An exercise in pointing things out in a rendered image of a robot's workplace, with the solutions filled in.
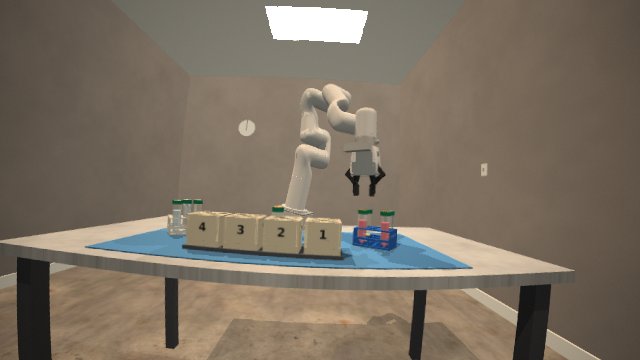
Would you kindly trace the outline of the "beige bucket adapter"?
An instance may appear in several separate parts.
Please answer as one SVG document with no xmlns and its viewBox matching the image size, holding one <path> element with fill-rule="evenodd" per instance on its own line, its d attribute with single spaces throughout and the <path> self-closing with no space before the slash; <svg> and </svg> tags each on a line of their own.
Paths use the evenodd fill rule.
<svg viewBox="0 0 640 360">
<path fill-rule="evenodd" d="M 264 218 L 267 218 L 267 215 L 224 216 L 223 248 L 258 251 L 263 244 Z"/>
<path fill-rule="evenodd" d="M 262 251 L 299 254 L 302 247 L 302 233 L 303 217 L 265 218 Z"/>
<path fill-rule="evenodd" d="M 223 246 L 224 216 L 233 213 L 198 212 L 187 214 L 186 245 Z"/>
<path fill-rule="evenodd" d="M 340 219 L 307 218 L 304 254 L 340 256 L 341 233 Z"/>
</svg>

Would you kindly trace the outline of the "beige tube rack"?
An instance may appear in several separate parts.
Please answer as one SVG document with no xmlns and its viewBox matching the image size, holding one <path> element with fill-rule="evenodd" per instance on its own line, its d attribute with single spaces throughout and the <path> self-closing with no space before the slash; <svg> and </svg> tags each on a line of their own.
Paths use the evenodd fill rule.
<svg viewBox="0 0 640 360">
<path fill-rule="evenodd" d="M 170 219 L 169 219 L 169 216 L 170 216 Z M 167 232 L 169 233 L 169 235 L 185 235 L 186 234 L 186 230 L 184 230 L 184 229 L 179 229 L 178 232 L 175 232 L 174 230 L 171 230 L 171 229 L 186 228 L 187 226 L 185 226 L 185 225 L 187 225 L 187 224 L 182 224 L 181 223 L 181 226 L 172 226 L 171 219 L 187 219 L 187 216 L 181 215 L 181 217 L 175 218 L 175 217 L 172 217 L 172 215 L 168 215 L 168 222 L 167 222 Z"/>
</svg>

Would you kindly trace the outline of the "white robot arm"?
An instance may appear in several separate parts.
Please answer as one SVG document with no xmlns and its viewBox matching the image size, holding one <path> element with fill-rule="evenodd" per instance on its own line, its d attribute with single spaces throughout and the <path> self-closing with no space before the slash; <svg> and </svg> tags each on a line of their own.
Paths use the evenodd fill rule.
<svg viewBox="0 0 640 360">
<path fill-rule="evenodd" d="M 327 113 L 327 120 L 334 130 L 352 135 L 356 132 L 355 142 L 344 144 L 344 152 L 372 151 L 372 145 L 380 144 L 380 140 L 376 139 L 376 111 L 371 108 L 359 109 L 356 118 L 354 114 L 346 113 L 351 103 L 351 95 L 339 88 L 333 84 L 326 85 L 322 92 L 309 88 L 302 96 L 300 139 L 308 145 L 300 145 L 296 149 L 286 205 L 281 206 L 284 209 L 307 213 L 305 205 L 312 180 L 309 165 L 325 169 L 330 161 L 331 137 L 327 131 L 318 127 L 315 108 Z M 334 100 L 336 102 L 333 102 Z"/>
</svg>

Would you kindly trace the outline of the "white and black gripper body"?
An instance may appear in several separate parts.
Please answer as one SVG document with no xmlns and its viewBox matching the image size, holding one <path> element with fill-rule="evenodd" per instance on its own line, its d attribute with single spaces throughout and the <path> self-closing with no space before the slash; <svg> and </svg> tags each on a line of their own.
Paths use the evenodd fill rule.
<svg viewBox="0 0 640 360">
<path fill-rule="evenodd" d="M 378 165 L 380 164 L 379 148 L 372 145 L 372 151 L 352 152 L 350 161 L 350 174 L 361 177 L 379 175 Z M 381 167 L 381 164 L 379 165 Z M 369 175 L 369 176 L 362 176 Z"/>
</svg>

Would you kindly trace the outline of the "blue bench mat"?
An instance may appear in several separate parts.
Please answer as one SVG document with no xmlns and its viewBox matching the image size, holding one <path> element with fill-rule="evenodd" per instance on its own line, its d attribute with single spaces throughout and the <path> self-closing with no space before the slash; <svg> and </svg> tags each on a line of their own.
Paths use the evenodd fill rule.
<svg viewBox="0 0 640 360">
<path fill-rule="evenodd" d="M 185 235 L 169 235 L 167 228 L 102 243 L 85 248 L 163 256 L 182 259 L 307 268 L 334 269 L 473 269 L 452 257 L 436 251 L 409 237 L 397 238 L 397 246 L 388 250 L 353 245 L 353 234 L 341 237 L 342 260 L 321 260 L 258 256 L 182 249 Z"/>
</svg>

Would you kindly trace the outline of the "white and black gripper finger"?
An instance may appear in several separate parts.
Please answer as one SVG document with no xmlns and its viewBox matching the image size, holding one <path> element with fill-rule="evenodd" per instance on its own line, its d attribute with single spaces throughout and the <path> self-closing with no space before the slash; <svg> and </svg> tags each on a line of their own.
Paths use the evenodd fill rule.
<svg viewBox="0 0 640 360">
<path fill-rule="evenodd" d="M 358 185 L 358 181 L 360 176 L 351 176 L 350 174 L 350 168 L 348 169 L 348 171 L 345 173 L 345 176 L 352 182 L 353 184 L 353 195 L 354 196 L 358 196 L 359 195 L 359 185 Z M 355 181 L 356 180 L 356 181 Z"/>
<path fill-rule="evenodd" d="M 378 172 L 380 173 L 380 175 L 377 177 L 375 175 L 369 176 L 371 181 L 371 184 L 369 185 L 369 196 L 374 196 L 376 191 L 376 184 L 386 175 L 379 165 Z"/>
</svg>

